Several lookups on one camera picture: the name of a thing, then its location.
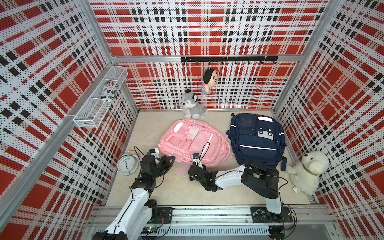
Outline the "navy blue backpack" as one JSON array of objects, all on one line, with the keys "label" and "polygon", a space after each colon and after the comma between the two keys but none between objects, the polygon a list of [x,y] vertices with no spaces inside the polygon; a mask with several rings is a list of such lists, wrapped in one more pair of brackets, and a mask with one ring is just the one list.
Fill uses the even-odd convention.
[{"label": "navy blue backpack", "polygon": [[239,165],[246,160],[271,168],[281,165],[286,170],[287,158],[283,156],[287,146],[283,126],[274,118],[256,114],[231,114],[230,129],[226,132],[232,151]]}]

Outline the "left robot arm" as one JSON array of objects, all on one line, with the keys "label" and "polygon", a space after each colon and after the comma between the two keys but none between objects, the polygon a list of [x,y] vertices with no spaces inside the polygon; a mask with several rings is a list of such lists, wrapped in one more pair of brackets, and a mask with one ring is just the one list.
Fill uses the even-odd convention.
[{"label": "left robot arm", "polygon": [[131,195],[112,223],[93,240],[137,240],[145,225],[157,219],[158,205],[150,196],[156,188],[156,179],[164,176],[175,161],[174,156],[146,155],[141,161],[139,176],[130,187]]}]

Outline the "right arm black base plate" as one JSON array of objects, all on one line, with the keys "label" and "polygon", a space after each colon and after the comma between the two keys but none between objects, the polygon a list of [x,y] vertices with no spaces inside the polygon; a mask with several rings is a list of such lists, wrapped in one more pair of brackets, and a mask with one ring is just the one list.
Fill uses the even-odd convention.
[{"label": "right arm black base plate", "polygon": [[266,207],[251,207],[251,217],[254,223],[293,223],[293,215],[289,207],[283,206],[280,214],[267,211]]}]

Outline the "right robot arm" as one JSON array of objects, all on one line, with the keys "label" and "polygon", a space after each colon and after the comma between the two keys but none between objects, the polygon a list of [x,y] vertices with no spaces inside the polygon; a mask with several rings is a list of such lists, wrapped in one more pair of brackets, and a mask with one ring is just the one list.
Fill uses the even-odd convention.
[{"label": "right robot arm", "polygon": [[194,163],[188,174],[191,181],[199,182],[209,192],[244,185],[265,199],[268,212],[276,215],[282,213],[280,176],[275,168],[247,160],[233,170],[208,172],[204,165]]}]

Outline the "pink backpack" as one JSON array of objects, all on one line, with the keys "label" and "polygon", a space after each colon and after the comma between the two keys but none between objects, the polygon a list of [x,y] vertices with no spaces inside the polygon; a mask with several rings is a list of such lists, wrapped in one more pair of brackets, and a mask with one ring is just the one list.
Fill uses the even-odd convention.
[{"label": "pink backpack", "polygon": [[194,119],[176,121],[161,137],[158,148],[179,163],[192,163],[193,154],[198,153],[201,164],[208,168],[217,167],[233,156],[224,134]]}]

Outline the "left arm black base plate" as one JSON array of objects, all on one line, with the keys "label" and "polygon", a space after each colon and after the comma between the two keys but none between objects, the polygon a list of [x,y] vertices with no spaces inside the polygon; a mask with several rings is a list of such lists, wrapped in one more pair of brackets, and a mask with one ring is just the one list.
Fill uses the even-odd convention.
[{"label": "left arm black base plate", "polygon": [[159,207],[157,215],[152,217],[148,222],[149,224],[170,224],[173,217],[174,208],[171,207]]}]

